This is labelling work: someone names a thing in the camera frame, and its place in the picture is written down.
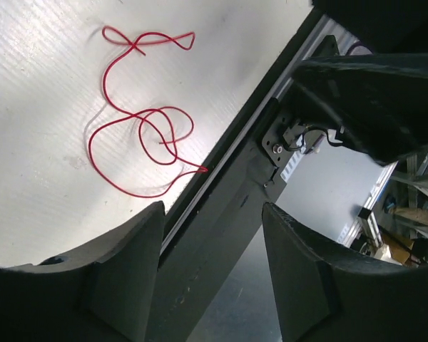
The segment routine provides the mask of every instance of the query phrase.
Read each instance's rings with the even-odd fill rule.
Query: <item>screw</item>
[[[282,151],[284,150],[284,148],[282,147],[282,145],[276,144],[272,147],[272,152],[275,155],[279,155],[280,153],[282,153]]]

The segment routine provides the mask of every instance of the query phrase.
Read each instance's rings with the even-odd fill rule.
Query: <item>red cord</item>
[[[123,41],[116,41],[113,40],[111,38],[109,38],[106,33],[107,31],[112,31],[114,33],[116,33],[117,35],[119,35]],[[152,45],[160,45],[160,44],[164,44],[164,43],[170,43],[173,42],[174,44],[176,44],[177,46],[179,46],[180,48],[182,48],[183,50],[190,50],[193,46],[193,42],[195,41],[195,33],[194,32],[189,32],[180,36],[176,36],[176,37],[170,37],[167,36],[166,34],[163,33],[159,33],[159,32],[147,32],[147,33],[143,33],[141,34],[137,39],[135,39],[135,41],[131,41],[130,39],[128,39],[123,33],[121,33],[118,29],[111,27],[111,26],[104,26],[103,30],[101,31],[101,34],[103,35],[103,37],[110,43],[113,43],[115,45],[119,45],[119,46],[129,46],[129,48],[123,52],[119,57],[117,57],[114,61],[111,62],[111,64],[109,64],[109,66],[106,68],[106,71],[103,75],[103,80],[102,80],[102,88],[103,88],[103,94],[105,96],[106,101],[108,102],[108,104],[113,107],[114,109],[116,109],[117,111],[126,114],[127,116],[124,118],[120,118],[114,121],[111,121],[109,123],[106,123],[105,125],[102,125],[101,127],[97,128],[93,134],[91,135],[89,141],[88,141],[88,155],[89,158],[91,160],[91,164],[93,166],[93,168],[99,173],[100,176],[102,176],[102,178],[107,181],[109,184],[111,184],[113,187],[115,187],[117,190],[122,191],[124,194],[133,196],[133,197],[138,197],[138,198],[157,198],[160,196],[163,196],[164,194],[166,194],[170,188],[174,185],[174,183],[181,177],[186,176],[186,175],[190,175],[193,173],[205,173],[208,171],[208,169],[206,167],[203,167],[202,165],[197,165],[194,164],[192,162],[189,162],[181,157],[178,156],[178,148],[177,148],[177,142],[180,142],[181,140],[184,140],[186,138],[188,138],[190,136],[190,134],[192,134],[193,129],[195,127],[195,123],[193,122],[193,119],[191,118],[191,116],[189,114],[187,114],[184,110],[177,108],[177,107],[173,107],[173,106],[165,106],[165,107],[160,107],[160,108],[149,108],[149,109],[145,109],[145,110],[141,110],[137,113],[132,113],[128,110],[125,110],[123,108],[120,108],[118,105],[116,105],[110,98],[109,94],[108,94],[108,87],[107,87],[107,80],[108,80],[108,74],[110,73],[111,69],[123,58],[125,58],[131,51],[133,50],[137,50],[139,53],[141,53],[142,55],[146,55],[146,53],[141,50],[139,48],[139,46],[152,46]],[[154,41],[141,41],[141,39],[147,37],[147,36],[157,36],[159,38],[157,38]],[[191,41],[189,46],[184,46],[181,43],[179,43],[178,41],[183,39],[183,38],[187,38],[187,37],[191,37]],[[168,117],[168,115],[165,113],[165,110],[177,110],[180,113],[184,114],[185,117],[187,117],[190,121],[190,130],[187,134],[185,134],[182,137],[177,138],[175,136],[175,131],[174,131],[174,127],[173,127],[173,123],[171,122],[171,119]],[[160,113],[161,115],[163,115],[166,119],[166,121],[168,122],[168,125],[170,126],[170,131],[171,131],[171,139],[169,141],[165,140],[165,138],[163,137],[162,132],[151,122],[148,120],[149,117],[151,117],[152,115],[154,115],[155,113]],[[187,171],[184,173],[181,173],[179,176],[177,176],[175,179],[173,179],[170,184],[168,185],[168,187],[166,188],[166,190],[164,190],[162,193],[158,194],[158,195],[139,195],[139,194],[134,194],[132,192],[129,192],[125,189],[123,189],[122,187],[120,187],[119,185],[117,185],[115,182],[113,182],[112,180],[110,180],[98,167],[98,165],[95,162],[95,159],[93,157],[93,153],[92,153],[92,144],[93,144],[93,139],[96,137],[97,134],[99,134],[102,130],[104,130],[107,127],[110,127],[112,125],[115,125],[117,123],[122,123],[124,121],[127,120],[133,120],[133,119],[139,119],[140,125],[138,127],[138,138],[140,140],[141,146],[145,152],[145,154],[147,154],[147,156],[155,163],[158,165],[172,165],[174,164],[176,161],[181,161],[184,162],[187,165],[196,167],[197,170],[194,171]],[[157,134],[160,136],[161,142],[159,142],[161,145],[165,145],[166,150],[173,156],[173,159],[170,162],[160,162],[157,159],[155,159],[148,151],[148,149],[146,148],[146,145],[144,144],[143,141],[143,134],[142,134],[142,130],[143,130],[143,125],[144,123],[150,125],[156,132]]]

